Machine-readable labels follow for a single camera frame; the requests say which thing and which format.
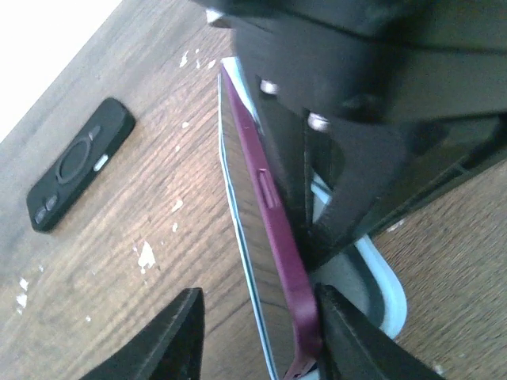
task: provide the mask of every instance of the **phone screen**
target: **phone screen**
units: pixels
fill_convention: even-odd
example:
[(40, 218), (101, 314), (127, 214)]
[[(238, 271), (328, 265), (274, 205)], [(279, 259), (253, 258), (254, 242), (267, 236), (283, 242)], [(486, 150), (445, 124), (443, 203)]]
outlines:
[(316, 304), (258, 125), (239, 98), (222, 69), (219, 152), (258, 332), (271, 379), (299, 378), (311, 369), (319, 349)]

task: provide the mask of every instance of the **wooden table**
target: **wooden table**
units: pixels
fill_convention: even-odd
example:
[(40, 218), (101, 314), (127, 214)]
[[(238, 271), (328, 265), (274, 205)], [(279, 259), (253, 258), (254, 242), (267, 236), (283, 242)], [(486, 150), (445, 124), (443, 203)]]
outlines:
[[(202, 378), (268, 378), (217, 150), (230, 54), (198, 6), (125, 0), (0, 144), (2, 379), (79, 378), (184, 287), (206, 293)], [(55, 232), (33, 232), (28, 190), (107, 96), (135, 130)], [(448, 378), (505, 378), (506, 184), (498, 166), (377, 239), (410, 303), (401, 345)]]

